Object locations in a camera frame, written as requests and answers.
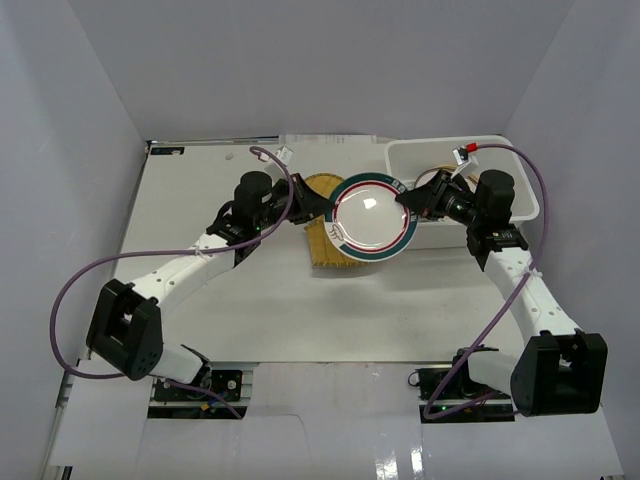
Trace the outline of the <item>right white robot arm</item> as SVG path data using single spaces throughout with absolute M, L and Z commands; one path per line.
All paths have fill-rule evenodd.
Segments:
M 528 244 L 511 221 L 514 180 L 499 170 L 480 175 L 475 191 L 462 189 L 446 172 L 397 195 L 399 204 L 424 218 L 448 217 L 466 228 L 467 248 L 505 299 L 497 313 L 510 313 L 524 342 L 519 357 L 484 346 L 484 329 L 454 363 L 429 400 L 451 381 L 461 397 L 486 387 L 511 397 L 525 417 L 591 414 L 600 405 L 608 348 L 559 306 L 537 271 Z

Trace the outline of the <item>white plate orange sunburst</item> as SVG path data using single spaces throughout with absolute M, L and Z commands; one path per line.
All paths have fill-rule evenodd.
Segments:
M 440 171 L 445 171 L 448 173 L 453 173 L 455 168 L 451 165 L 442 165 L 435 168 L 428 169 L 421 173 L 414 182 L 414 187 L 419 188 L 429 181 L 431 181 Z

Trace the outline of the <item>white plate green red rim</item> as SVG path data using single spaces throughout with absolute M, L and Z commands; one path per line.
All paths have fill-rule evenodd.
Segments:
M 343 255 L 376 263 L 403 252 L 418 225 L 417 215 L 396 201 L 407 187 L 380 172 L 353 175 L 331 192 L 333 207 L 323 217 L 324 231 Z

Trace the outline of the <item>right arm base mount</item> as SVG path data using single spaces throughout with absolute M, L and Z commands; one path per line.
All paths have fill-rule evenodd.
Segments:
M 456 411 L 437 419 L 426 419 L 424 409 L 427 402 L 450 370 L 449 364 L 424 365 L 416 368 L 407 377 L 407 384 L 418 393 L 419 418 L 422 424 L 467 424 L 513 422 L 516 409 L 511 398 L 486 385 L 463 378 L 458 372 L 447 384 L 432 407 L 429 416 L 444 413 L 469 401 L 474 404 L 464 410 Z

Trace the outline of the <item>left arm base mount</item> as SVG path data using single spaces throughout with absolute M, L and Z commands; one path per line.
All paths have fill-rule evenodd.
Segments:
M 155 419 L 240 420 L 246 414 L 250 388 L 244 372 L 206 369 L 195 383 L 197 391 L 157 380 L 152 389 L 148 417 Z

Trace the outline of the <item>fan-shaped woven bamboo tray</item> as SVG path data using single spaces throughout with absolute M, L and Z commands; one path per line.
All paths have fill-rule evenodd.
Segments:
M 313 268 L 355 268 L 364 262 L 345 256 L 326 235 L 323 219 L 316 218 L 305 226 Z

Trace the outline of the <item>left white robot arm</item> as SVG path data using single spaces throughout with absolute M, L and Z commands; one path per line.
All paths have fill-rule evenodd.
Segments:
M 129 283 L 112 279 L 102 287 L 87 347 L 133 381 L 169 379 L 188 398 L 202 398 L 211 387 L 208 361 L 190 347 L 165 342 L 164 320 L 210 280 L 248 258 L 279 221 L 304 224 L 333 206 L 298 174 L 278 181 L 264 172 L 243 174 L 232 199 L 185 254 Z

